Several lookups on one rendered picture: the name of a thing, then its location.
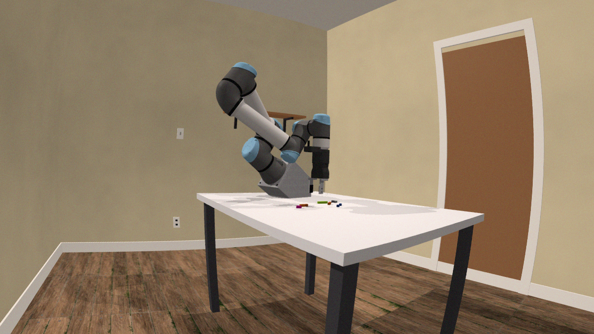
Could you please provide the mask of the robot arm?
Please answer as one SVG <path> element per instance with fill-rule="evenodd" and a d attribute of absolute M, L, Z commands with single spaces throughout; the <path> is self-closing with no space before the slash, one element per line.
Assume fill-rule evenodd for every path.
<path fill-rule="evenodd" d="M 236 63 L 217 85 L 216 98 L 226 114 L 236 117 L 256 133 L 244 144 L 242 156 L 266 184 L 273 184 L 285 173 L 284 161 L 294 163 L 310 136 L 329 139 L 329 115 L 315 114 L 313 120 L 295 122 L 290 137 L 281 123 L 267 114 L 256 91 L 256 75 L 257 71 L 250 64 Z M 284 161 L 270 154 L 274 146 L 281 151 Z"/>

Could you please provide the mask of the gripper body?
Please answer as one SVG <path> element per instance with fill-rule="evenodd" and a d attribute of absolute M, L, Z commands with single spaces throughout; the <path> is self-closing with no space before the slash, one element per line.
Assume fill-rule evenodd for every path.
<path fill-rule="evenodd" d="M 312 153 L 311 178 L 329 179 L 329 139 L 313 139 L 313 146 L 304 146 L 304 152 Z"/>

